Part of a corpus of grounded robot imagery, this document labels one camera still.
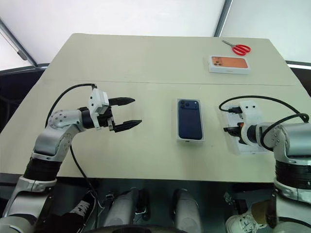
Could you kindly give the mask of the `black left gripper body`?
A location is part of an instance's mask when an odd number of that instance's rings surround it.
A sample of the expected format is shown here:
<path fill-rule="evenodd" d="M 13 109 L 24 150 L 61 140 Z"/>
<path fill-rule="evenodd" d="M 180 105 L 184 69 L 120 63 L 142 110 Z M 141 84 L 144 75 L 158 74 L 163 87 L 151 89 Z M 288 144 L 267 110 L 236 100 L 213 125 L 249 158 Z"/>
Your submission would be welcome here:
<path fill-rule="evenodd" d="M 100 127 L 107 127 L 110 131 L 115 130 L 111 106 L 109 106 L 103 114 L 99 114 L 97 116 L 97 120 Z"/>

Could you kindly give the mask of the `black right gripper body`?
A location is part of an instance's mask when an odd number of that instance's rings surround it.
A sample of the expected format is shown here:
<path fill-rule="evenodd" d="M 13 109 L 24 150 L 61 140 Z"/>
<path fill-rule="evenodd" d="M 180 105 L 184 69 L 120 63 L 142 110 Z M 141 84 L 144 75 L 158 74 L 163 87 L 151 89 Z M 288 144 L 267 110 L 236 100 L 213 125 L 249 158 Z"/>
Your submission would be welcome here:
<path fill-rule="evenodd" d="M 238 137 L 239 138 L 238 142 L 240 144 L 243 144 L 242 127 L 243 127 L 243 122 L 238 122 L 237 126 L 235 126 L 235 127 L 225 127 L 225 128 L 223 128 L 223 130 L 224 130 L 224 132 L 229 133 L 231 136 Z"/>

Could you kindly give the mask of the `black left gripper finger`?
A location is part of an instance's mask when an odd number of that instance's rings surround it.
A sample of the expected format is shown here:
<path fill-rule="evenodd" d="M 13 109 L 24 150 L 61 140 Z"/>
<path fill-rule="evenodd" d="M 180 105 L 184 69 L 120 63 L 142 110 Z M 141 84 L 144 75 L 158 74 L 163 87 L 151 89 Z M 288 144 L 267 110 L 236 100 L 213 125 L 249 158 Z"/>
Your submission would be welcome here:
<path fill-rule="evenodd" d="M 110 98 L 109 100 L 109 106 L 122 106 L 127 105 L 135 101 L 135 99 L 130 97 L 117 97 L 117 98 Z"/>
<path fill-rule="evenodd" d="M 125 121 L 122 124 L 116 125 L 113 124 L 113 131 L 116 133 L 129 130 L 137 125 L 139 125 L 142 122 L 142 120 L 129 120 Z"/>

